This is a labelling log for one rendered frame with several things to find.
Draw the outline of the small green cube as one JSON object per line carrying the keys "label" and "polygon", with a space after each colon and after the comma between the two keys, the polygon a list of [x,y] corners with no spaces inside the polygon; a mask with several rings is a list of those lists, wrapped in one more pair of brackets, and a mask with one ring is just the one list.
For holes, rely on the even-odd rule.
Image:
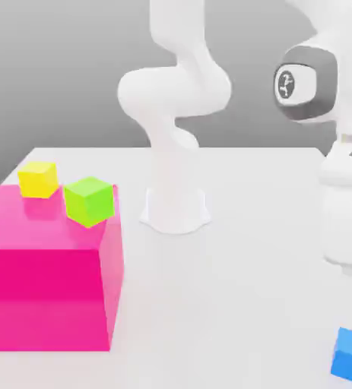
{"label": "small green cube", "polygon": [[66,215],[91,228],[115,216],[113,186],[93,176],[63,186]]}

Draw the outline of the small yellow cube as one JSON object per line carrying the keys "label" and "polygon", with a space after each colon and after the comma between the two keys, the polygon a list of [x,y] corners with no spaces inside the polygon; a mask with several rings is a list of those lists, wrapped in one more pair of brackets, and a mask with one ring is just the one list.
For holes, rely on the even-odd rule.
{"label": "small yellow cube", "polygon": [[24,198],[50,198],[59,188],[55,163],[29,162],[17,172]]}

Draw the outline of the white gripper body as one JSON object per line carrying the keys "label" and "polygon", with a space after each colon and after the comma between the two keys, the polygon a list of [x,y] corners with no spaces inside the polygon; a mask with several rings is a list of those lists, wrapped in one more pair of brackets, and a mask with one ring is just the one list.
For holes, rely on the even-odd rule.
{"label": "white gripper body", "polygon": [[323,255],[333,264],[352,267],[352,157],[327,157],[320,183]]}

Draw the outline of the large pink box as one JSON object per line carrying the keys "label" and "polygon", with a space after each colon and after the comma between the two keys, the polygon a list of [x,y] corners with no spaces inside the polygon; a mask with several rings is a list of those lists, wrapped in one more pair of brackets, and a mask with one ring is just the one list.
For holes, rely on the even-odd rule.
{"label": "large pink box", "polygon": [[107,352],[124,273],[119,215],[86,228],[63,195],[0,186],[0,352]]}

